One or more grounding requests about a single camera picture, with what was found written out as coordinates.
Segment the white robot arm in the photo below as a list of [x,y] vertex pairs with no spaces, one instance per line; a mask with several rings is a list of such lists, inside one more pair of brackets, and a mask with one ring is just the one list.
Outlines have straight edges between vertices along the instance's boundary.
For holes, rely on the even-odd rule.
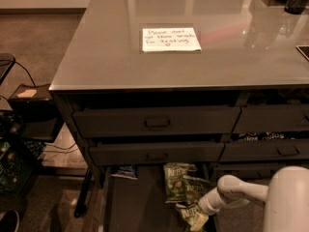
[[263,232],[309,231],[309,170],[287,166],[278,170],[269,185],[244,182],[224,175],[217,186],[198,201],[198,212],[190,227],[198,231],[221,209],[241,207],[250,201],[265,204]]

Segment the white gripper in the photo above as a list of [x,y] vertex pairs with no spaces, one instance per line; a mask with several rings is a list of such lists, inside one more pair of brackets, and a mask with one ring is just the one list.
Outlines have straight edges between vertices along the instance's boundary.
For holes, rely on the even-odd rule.
[[217,188],[210,190],[199,199],[198,206],[203,214],[195,214],[192,224],[190,225],[190,230],[200,231],[209,220],[209,216],[218,213],[225,206],[225,204],[226,202],[224,196],[218,191]]

